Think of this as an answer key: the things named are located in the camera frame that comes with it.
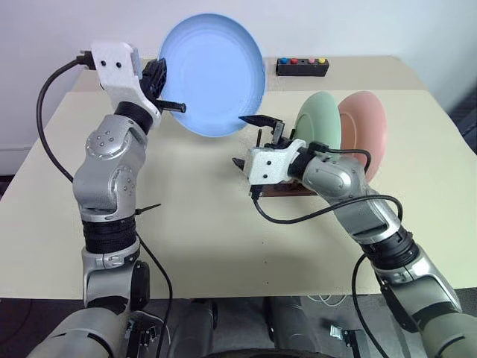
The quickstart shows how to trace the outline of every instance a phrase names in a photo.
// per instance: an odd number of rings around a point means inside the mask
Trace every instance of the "blue plate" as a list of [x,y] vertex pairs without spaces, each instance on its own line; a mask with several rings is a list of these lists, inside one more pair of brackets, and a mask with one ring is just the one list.
[[182,21],[165,38],[159,54],[167,63],[165,101],[185,102],[173,113],[201,136],[228,136],[255,114],[265,91],[259,47],[240,24],[205,13]]

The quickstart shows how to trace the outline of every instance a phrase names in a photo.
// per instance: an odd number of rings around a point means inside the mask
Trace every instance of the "black cable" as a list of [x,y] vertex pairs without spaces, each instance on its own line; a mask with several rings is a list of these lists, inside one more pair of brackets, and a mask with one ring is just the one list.
[[43,108],[43,100],[45,99],[46,91],[48,90],[50,85],[53,83],[53,81],[64,72],[68,71],[69,69],[72,69],[73,67],[79,64],[80,64],[80,60],[76,58],[75,60],[67,63],[65,66],[60,67],[55,72],[53,72],[53,75],[48,77],[45,84],[43,84],[43,87],[40,90],[40,93],[38,95],[38,100],[37,100],[37,130],[38,130],[38,135],[40,136],[40,141],[43,145],[43,148],[45,149],[46,154],[48,155],[48,157],[50,158],[54,166],[56,166],[58,170],[71,182],[73,182],[72,175],[69,174],[68,171],[63,168],[60,162],[58,162],[57,158],[54,156],[53,152],[51,151],[50,146],[48,145],[48,142],[46,141],[45,131],[43,130],[42,108]]
[[159,358],[159,355],[161,354],[162,342],[164,341],[164,336],[165,336],[165,331],[166,331],[165,326],[167,325],[167,321],[168,321],[168,318],[169,318],[169,312],[171,311],[171,306],[172,306],[172,298],[174,296],[173,292],[172,292],[172,283],[171,283],[171,280],[169,279],[169,276],[167,275],[167,272],[165,271],[165,269],[160,264],[159,260],[154,256],[154,254],[149,249],[149,247],[144,243],[144,241],[142,241],[141,237],[139,236],[139,234],[137,232],[136,232],[136,235],[137,235],[139,241],[141,242],[142,247],[149,254],[151,259],[156,264],[157,268],[161,271],[162,275],[165,278],[165,282],[167,282],[167,286],[169,288],[169,299],[168,299],[168,302],[167,302],[167,309],[165,310],[165,314],[164,314],[164,324],[162,325],[161,334],[159,336],[159,342],[157,344],[156,358]]
[[376,199],[389,200],[389,201],[394,202],[395,205],[397,206],[397,217],[399,218],[400,221],[402,221],[402,205],[401,205],[400,201],[397,200],[393,196],[381,195],[381,194],[359,196],[357,198],[352,198],[352,199],[349,199],[349,200],[346,200],[346,201],[342,201],[341,203],[337,203],[337,204],[331,205],[329,207],[325,207],[324,209],[315,211],[314,213],[311,213],[311,214],[308,214],[308,215],[305,215],[305,216],[301,216],[301,217],[296,218],[296,219],[290,219],[290,220],[279,220],[279,219],[274,219],[274,218],[268,216],[263,211],[263,209],[260,207],[258,199],[253,199],[253,204],[255,205],[255,208],[257,209],[259,214],[261,216],[263,216],[264,218],[266,218],[270,222],[273,222],[275,224],[296,224],[298,222],[304,222],[305,220],[312,219],[312,218],[315,218],[317,216],[329,213],[330,211],[339,209],[340,207],[345,207],[347,205],[358,203],[360,201],[376,200]]
[[361,310],[359,309],[359,305],[358,305],[358,297],[356,296],[356,277],[358,276],[359,266],[361,265],[361,263],[364,261],[365,258],[366,258],[366,255],[362,254],[361,257],[359,257],[358,261],[356,262],[355,268],[353,269],[353,276],[351,277],[351,295],[353,298],[353,304],[355,306],[356,314],[358,315],[359,321],[361,322],[361,325],[363,326],[367,336],[370,337],[371,342],[374,344],[378,352],[384,358],[389,358],[389,356],[386,354],[386,352],[382,349],[381,345],[376,340],[376,337],[371,333],[371,330],[367,326],[367,323],[364,320],[363,314],[361,313]]
[[31,313],[31,308],[33,306],[33,300],[30,299],[30,304],[28,305],[28,311],[25,315],[25,318],[23,319],[22,323],[16,328],[7,338],[4,338],[0,341],[0,345],[4,345],[8,341],[10,341],[16,334],[22,330],[23,326],[25,326],[25,323],[27,323],[28,318],[30,318],[30,313]]
[[370,168],[371,165],[371,153],[369,151],[365,151],[364,149],[327,149],[326,150],[329,153],[334,153],[334,154],[363,154],[366,156],[366,164],[364,165],[364,172],[367,172],[367,170]]

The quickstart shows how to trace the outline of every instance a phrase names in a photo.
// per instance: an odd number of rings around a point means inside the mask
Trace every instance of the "floor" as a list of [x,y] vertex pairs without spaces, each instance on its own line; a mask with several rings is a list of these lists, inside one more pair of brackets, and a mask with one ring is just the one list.
[[[477,289],[457,290],[464,312],[477,315]],[[31,300],[2,299],[0,302],[0,342],[22,324]],[[220,298],[218,303],[218,327],[214,332],[214,351],[239,348],[272,348],[262,317],[261,298]],[[380,295],[359,296],[359,303],[368,325],[390,357],[425,357],[419,336],[404,333],[411,356],[402,352],[391,314]],[[174,332],[187,300],[174,300],[169,328]],[[348,297],[338,307],[327,307],[308,298],[302,298],[303,309],[315,329],[320,352],[332,357],[346,357],[349,348],[341,341],[329,337],[329,325],[334,323],[346,329],[359,329],[361,325]],[[80,301],[33,300],[28,320],[22,329],[9,341],[0,343],[1,358],[22,358],[40,343],[68,314],[82,308]],[[147,311],[161,316],[165,309],[164,300],[154,300]],[[145,357],[154,357],[155,347]],[[162,350],[165,357],[167,349]],[[380,357],[370,343],[372,357]]]

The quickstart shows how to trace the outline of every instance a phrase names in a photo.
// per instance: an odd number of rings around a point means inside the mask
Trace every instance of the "white wall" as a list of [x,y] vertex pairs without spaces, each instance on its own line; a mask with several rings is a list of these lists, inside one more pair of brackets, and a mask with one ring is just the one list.
[[[11,0],[0,9],[0,175],[37,138],[35,105],[51,72],[93,40],[123,40],[154,56],[181,19],[200,12],[243,24],[264,56],[392,54],[411,66],[445,109],[477,79],[476,0]],[[78,70],[47,96],[48,119]]]

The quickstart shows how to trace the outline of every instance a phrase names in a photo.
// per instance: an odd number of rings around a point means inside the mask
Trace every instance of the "green plate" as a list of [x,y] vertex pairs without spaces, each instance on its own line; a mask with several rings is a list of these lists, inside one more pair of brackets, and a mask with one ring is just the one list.
[[331,149],[341,147],[341,120],[335,99],[327,92],[317,92],[301,106],[295,122],[294,138],[306,144],[322,142]]

